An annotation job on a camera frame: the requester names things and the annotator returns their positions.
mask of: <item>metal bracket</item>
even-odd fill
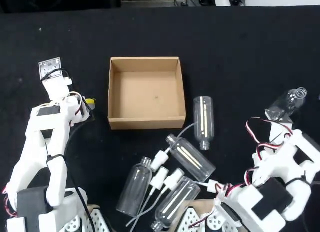
[[[56,70],[56,69],[61,69],[62,64],[61,64],[61,58],[52,58],[46,61],[42,61],[39,63],[39,73],[40,73],[40,80],[42,80],[43,77],[46,76],[49,72]],[[62,71],[59,70],[57,72],[54,72],[50,78],[55,78],[62,76]]]

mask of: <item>red and white wire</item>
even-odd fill
[[[3,195],[8,194],[8,192],[7,192],[7,186],[3,188],[3,190],[2,190],[2,194],[3,194]]]
[[[77,96],[80,97],[79,107],[78,107],[78,109],[75,111],[75,115],[77,115],[77,114],[79,113],[79,111],[81,110],[81,106],[82,106],[82,103],[83,103],[83,99],[84,99],[84,98],[83,98],[83,96],[82,96],[80,93],[75,92],[75,91],[69,92],[68,95],[67,95],[67,97],[68,97],[69,95],[77,95]]]
[[[255,152],[257,153],[259,160],[262,161],[263,158],[262,158],[261,152],[259,150],[260,147],[266,147],[266,148],[269,148],[269,149],[277,150],[282,145],[283,145],[283,143],[282,144],[259,143],[258,146],[255,149]]]
[[[241,187],[241,186],[244,186],[244,185],[245,185],[245,183],[238,183],[238,184],[232,186],[232,187],[229,188],[229,190],[225,193],[225,197],[228,197],[234,189],[236,189],[236,188],[238,188],[238,187]]]
[[[17,216],[17,212],[15,211],[15,212],[13,212],[13,213],[11,213],[11,211],[10,211],[10,209],[9,209],[9,205],[8,205],[8,202],[9,202],[9,197],[8,196],[6,196],[5,198],[4,198],[4,209],[5,209],[5,211],[6,211],[6,213],[10,216],[10,217],[16,217]]]
[[[255,120],[260,120],[260,121],[267,122],[267,123],[271,123],[271,124],[280,125],[280,126],[284,127],[286,130],[288,130],[288,132],[289,132],[290,135],[293,134],[292,130],[291,130],[288,126],[286,126],[286,125],[284,125],[284,124],[282,124],[282,123],[275,122],[275,121],[268,120],[268,119],[262,119],[262,118],[260,118],[260,117],[252,117],[252,118],[250,118],[249,120],[247,120],[247,122],[245,123],[245,128],[246,128],[246,130],[248,131],[248,133],[251,135],[251,137],[254,139],[254,141],[255,141],[256,143],[258,143],[258,144],[260,144],[261,142],[257,139],[255,133],[252,131],[252,129],[251,129],[250,126],[249,126],[249,121],[250,121],[250,120],[253,120],[253,119],[255,119]]]
[[[204,218],[202,218],[202,219],[200,219],[200,220],[198,220],[198,221],[190,224],[189,227],[188,227],[188,229],[191,229],[191,228],[195,227],[196,225],[201,224],[201,223],[204,222],[207,218],[209,218],[209,216],[211,216],[213,213],[214,213],[214,212],[211,212],[211,213],[210,213],[209,215],[207,215],[206,217],[204,217]]]
[[[249,180],[249,172],[255,171],[256,169],[258,169],[258,167],[250,168],[244,173],[244,183],[246,186],[249,186],[252,184]]]

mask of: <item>white plastic bracket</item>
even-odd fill
[[[67,231],[67,232],[76,232],[79,230],[81,226],[81,222],[80,222],[80,218],[79,216],[77,215],[73,220],[71,220],[70,223],[67,223],[65,226],[64,226],[64,229]]]
[[[92,211],[91,218],[93,220],[93,224],[96,232],[111,232],[99,209],[94,209]],[[86,221],[85,232],[93,232],[89,219],[87,219]]]
[[[193,223],[200,220],[199,215],[193,207],[189,207],[185,213],[183,218],[180,221],[180,224],[175,232],[201,232],[199,225],[194,228],[188,228]]]
[[[210,230],[218,231],[223,227],[223,224],[226,222],[226,218],[215,210],[212,215],[206,219],[206,224]]]

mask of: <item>cardboard piece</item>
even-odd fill
[[[186,106],[179,58],[111,58],[108,120],[112,130],[182,128]]]

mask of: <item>bottle cap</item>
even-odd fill
[[[169,173],[165,167],[161,167],[155,177],[152,178],[150,185],[157,190],[161,190],[164,181]]]
[[[160,150],[156,156],[154,157],[154,160],[151,163],[151,170],[152,172],[156,172],[160,166],[162,166],[165,162],[167,162],[167,160],[169,159],[169,156],[163,152],[162,150]]]
[[[177,168],[172,175],[168,176],[164,184],[166,187],[168,187],[171,191],[175,190],[177,187],[177,184],[179,180],[185,175],[185,172],[183,172],[180,168]]]

